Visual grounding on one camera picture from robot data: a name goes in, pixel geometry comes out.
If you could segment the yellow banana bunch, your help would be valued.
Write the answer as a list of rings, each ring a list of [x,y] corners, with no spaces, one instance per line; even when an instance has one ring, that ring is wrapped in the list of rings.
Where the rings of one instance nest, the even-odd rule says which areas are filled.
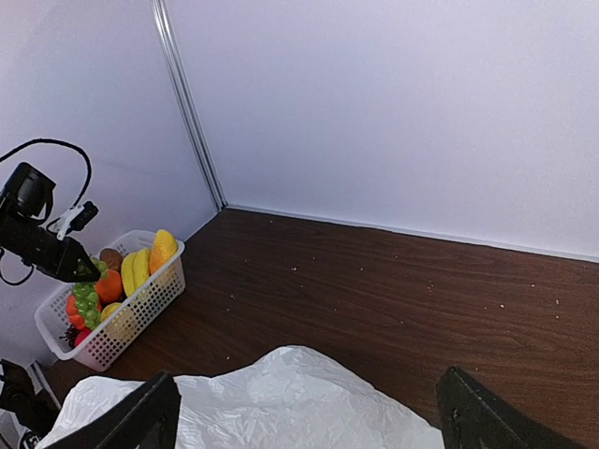
[[[121,279],[126,297],[132,297],[150,277],[149,248],[128,254],[121,265]]]

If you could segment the brown kiwi fruit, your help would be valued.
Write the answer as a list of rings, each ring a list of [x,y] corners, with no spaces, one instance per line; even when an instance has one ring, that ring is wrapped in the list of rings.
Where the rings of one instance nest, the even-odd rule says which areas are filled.
[[[108,269],[120,272],[124,257],[114,249],[105,248],[100,252],[99,259],[107,265]]]

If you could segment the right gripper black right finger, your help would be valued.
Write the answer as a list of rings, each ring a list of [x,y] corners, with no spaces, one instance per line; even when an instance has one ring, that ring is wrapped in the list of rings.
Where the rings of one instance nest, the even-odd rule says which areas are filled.
[[[467,370],[447,368],[435,386],[445,448],[582,448],[534,420]]]

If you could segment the green fruit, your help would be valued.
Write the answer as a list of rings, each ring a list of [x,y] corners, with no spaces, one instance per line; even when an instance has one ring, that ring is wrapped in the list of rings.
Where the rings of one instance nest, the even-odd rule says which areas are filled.
[[[96,282],[79,282],[73,286],[70,295],[77,298],[76,305],[80,313],[84,313],[87,307],[93,309],[96,302],[100,303],[98,294],[95,291],[95,284]]]

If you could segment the white plastic bag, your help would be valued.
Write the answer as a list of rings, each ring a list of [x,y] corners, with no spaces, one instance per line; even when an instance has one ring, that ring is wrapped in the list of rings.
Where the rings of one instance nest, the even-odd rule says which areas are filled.
[[[173,377],[181,395],[174,448],[444,444],[440,430],[408,407],[303,346],[277,348],[248,367],[212,378]],[[100,376],[80,381],[40,446],[51,448],[51,443],[92,423],[144,383]]]

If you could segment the orange fruit from bag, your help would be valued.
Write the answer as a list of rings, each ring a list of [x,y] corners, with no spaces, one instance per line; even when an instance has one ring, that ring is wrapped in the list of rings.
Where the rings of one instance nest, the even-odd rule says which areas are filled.
[[[102,305],[108,305],[113,302],[118,302],[123,295],[123,284],[118,271],[108,269],[107,276],[101,278],[95,284],[95,291],[98,294],[99,301]]]

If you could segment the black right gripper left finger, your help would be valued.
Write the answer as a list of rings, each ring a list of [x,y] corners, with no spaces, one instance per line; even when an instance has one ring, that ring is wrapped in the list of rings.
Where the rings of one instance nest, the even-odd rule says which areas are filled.
[[[92,423],[51,448],[174,448],[181,395],[174,377],[161,371]]]

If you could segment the yellow orange mango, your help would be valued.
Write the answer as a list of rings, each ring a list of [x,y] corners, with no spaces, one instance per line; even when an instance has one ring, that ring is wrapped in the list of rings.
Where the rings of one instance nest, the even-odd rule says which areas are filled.
[[[156,232],[153,247],[150,253],[149,271],[154,275],[178,251],[178,242],[167,230],[160,229]]]

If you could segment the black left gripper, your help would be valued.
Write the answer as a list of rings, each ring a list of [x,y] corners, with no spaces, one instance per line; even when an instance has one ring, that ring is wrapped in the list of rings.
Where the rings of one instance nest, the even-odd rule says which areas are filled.
[[[101,272],[71,237],[58,240],[42,225],[53,206],[55,183],[21,162],[1,192],[1,251],[11,252],[30,268],[63,282],[97,282]]]

